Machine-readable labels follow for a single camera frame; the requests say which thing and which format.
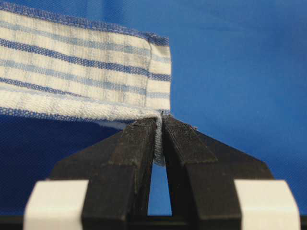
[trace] blue fabric backdrop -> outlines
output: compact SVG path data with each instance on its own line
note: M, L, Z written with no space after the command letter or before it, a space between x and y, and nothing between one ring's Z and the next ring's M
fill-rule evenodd
M307 1L9 1L168 36L171 113L264 160L307 214ZM170 214L165 169L153 172L149 214Z

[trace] black clamp jaw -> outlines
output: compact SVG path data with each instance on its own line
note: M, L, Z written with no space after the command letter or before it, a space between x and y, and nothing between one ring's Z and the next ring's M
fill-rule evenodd
M163 149L172 216L147 216L155 130L154 119L136 121L54 166L50 180L89 180L83 229L241 229L234 179L273 180L270 170L171 116L163 118ZM5 229L22 229L22 223L23 217L0 218Z

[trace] white block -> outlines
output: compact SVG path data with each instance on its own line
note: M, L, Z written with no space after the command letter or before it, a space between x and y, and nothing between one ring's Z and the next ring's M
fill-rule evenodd
M282 180L235 180L241 230L300 230L299 210Z
M88 180L39 181L25 208L24 230L82 230Z

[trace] striped fabric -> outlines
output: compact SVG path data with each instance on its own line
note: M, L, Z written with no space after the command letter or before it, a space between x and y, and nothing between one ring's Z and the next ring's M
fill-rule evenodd
M0 0L0 114L127 123L170 112L168 39Z

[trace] blue stripe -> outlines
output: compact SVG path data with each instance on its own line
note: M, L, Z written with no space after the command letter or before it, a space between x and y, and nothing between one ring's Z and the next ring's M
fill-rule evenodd
M41 85L26 83L26 82L22 82L22 81L19 81L19 80L12 80L12 79L6 79L6 78L0 77L0 82L4 82L4 83L9 84L9 85L15 85L15 86L18 86L18 87L24 87L24 88L28 88L28 89L32 89L32 90L38 90L38 91L50 92L50 93L56 93L56 94L63 94L63 95L68 94L68 95L80 97L80 95L72 93L72 92L65 92L65 91L62 91L62 90L56 90L56 89L52 89L50 87L44 87L44 86L41 86Z
M138 48L135 46L124 46L124 45L119 45L119 44L114 44L114 43L87 41L87 40L83 40L79 38L61 36L61 35L49 33L46 31L40 31L40 30L32 29L26 26L15 25L15 24L4 22L4 21L0 21L0 27L6 28L9 30L22 31L25 33L44 36L52 40L60 41L60 42L75 45L75 46L83 46L83 47L100 49L100 50L112 50L112 51L118 51L118 52L123 52L123 53L128 53L128 54L143 55L143 56L148 56L148 57L150 57L151 55L150 53L151 51L146 48ZM152 60L164 62L164 63L170 63L170 58L160 57L156 54L152 54Z
M0 0L0 10L17 13L20 15L25 15L32 18L37 18L53 23L60 23L63 25L70 25L80 28L86 28L91 30L98 30L104 32L112 32L117 34L124 34L143 38L148 42L158 45L158 46L168 46L168 38L157 36L153 33L140 32L134 29L129 29L127 27L112 24L112 23L103 23L90 21L84 18L77 18L73 16L61 15L58 13L52 13L40 9L30 8L14 3L9 3Z
M34 65L25 65L23 63L17 63L11 60L0 59L0 66L10 67L13 69L20 69L20 70L24 70L27 72L33 72L33 73L38 73L38 74L47 75L47 76L53 76L59 79L64 79L67 81L74 81L74 82L78 82L84 85L98 87L101 89L108 89L108 90L121 91L121 92L132 92L132 93L137 93L140 95L146 95L146 90L140 87L123 85L123 84L115 84L115 83L111 83L107 81L99 81L99 80L83 78L78 75L59 72L59 71L55 71L52 69L45 69L45 68L41 68L41 67L34 66ZM147 93L147 97L169 98L169 93L151 92L151 93Z
M29 53L44 55L50 58L56 58L62 61L77 64L80 66L114 70L114 71L120 71L124 73L130 73L130 74L145 75L145 76L148 76L150 79L159 80L159 81L170 81L171 80L170 75L150 73L146 69L139 68L139 67L124 66L124 65L115 64L115 63L106 63L106 62L101 62L101 61L88 60L88 59L84 59L80 57L68 56L68 55L65 55L65 54L50 50L50 49L45 49L45 48L41 48L38 46L31 46L31 45L27 45L23 43L18 43L18 42L11 42L11 41L8 41L2 38L0 38L0 46L4 46L7 48L12 48L16 50L21 50L21 51L26 51Z
M166 93L166 92L147 92L146 97L169 99L169 93Z
M37 113L29 110L21 110L21 109L12 109L0 107L1 115L12 115L12 116L22 116L29 118L37 118L37 119L50 119L50 120L60 120L60 121L81 121L81 122L102 122L109 121L105 119L92 119L92 118L82 118L76 116L67 116L67 115L59 115L59 114L45 114L45 113ZM114 120L112 122L121 122L121 123L132 123L135 120Z

